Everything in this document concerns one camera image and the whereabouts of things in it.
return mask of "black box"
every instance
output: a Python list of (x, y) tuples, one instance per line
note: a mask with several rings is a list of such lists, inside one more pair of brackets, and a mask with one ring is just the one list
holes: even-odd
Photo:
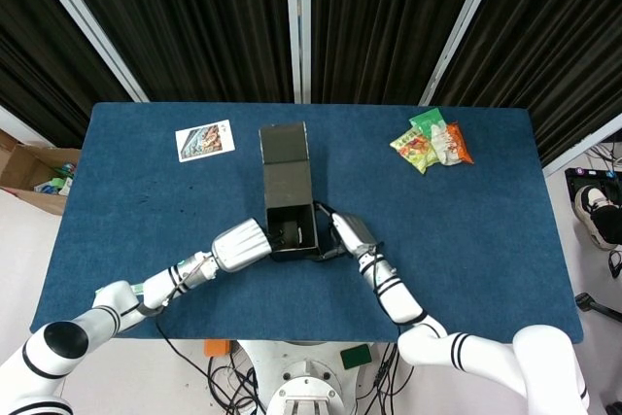
[(275, 260), (320, 254), (304, 122), (259, 130), (265, 216)]

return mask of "blue table mat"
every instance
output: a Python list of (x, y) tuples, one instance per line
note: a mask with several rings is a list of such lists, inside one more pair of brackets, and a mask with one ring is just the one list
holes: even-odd
[[(314, 197), (364, 218), (421, 305), (446, 326), (510, 342), (548, 324), (582, 339), (529, 115), (441, 108), (475, 164), (421, 175), (389, 146), (412, 106), (100, 103), (31, 329), (86, 311), (254, 217), (264, 225), (259, 128), (305, 121)], [(235, 151), (180, 163), (175, 131), (229, 120)], [(396, 341), (354, 259), (263, 259), (175, 300), (174, 338)], [(124, 334), (158, 337), (153, 320)]]

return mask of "chip bag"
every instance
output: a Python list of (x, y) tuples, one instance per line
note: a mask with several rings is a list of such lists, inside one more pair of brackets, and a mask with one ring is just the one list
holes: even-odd
[(415, 128), (409, 129), (396, 141), (391, 143), (400, 156), (417, 167), (422, 174), (426, 169), (438, 162), (438, 157), (430, 144), (430, 140)]
[(430, 138), (438, 160), (443, 165), (460, 162), (473, 164), (457, 123), (445, 123), (438, 109), (432, 109), (410, 119), (410, 124)]

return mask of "sneaker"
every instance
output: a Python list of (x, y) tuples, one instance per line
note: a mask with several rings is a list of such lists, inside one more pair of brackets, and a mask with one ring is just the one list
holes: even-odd
[(583, 187), (574, 196), (574, 214), (585, 224), (594, 244), (601, 250), (613, 250), (618, 245), (607, 242), (594, 224), (594, 215), (603, 209), (617, 210), (618, 208), (602, 191), (592, 185)]

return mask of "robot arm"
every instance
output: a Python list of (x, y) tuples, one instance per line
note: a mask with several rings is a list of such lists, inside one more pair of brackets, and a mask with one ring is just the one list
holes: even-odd
[(90, 310), (72, 321), (43, 326), (0, 366), (0, 414), (73, 413), (53, 394), (87, 354), (161, 313), (170, 300), (214, 279), (219, 269), (237, 271), (271, 250), (257, 222), (250, 219), (219, 235), (210, 253), (196, 253), (145, 281), (142, 302), (125, 281), (106, 286)]
[(527, 398), (530, 415), (584, 415), (589, 395), (569, 338), (550, 326), (519, 330), (512, 347), (469, 335), (447, 335), (378, 253), (378, 244), (363, 221), (328, 208), (343, 247), (359, 261), (359, 272), (373, 289), (389, 318), (411, 326), (397, 342), (412, 365), (440, 364), (496, 381)]

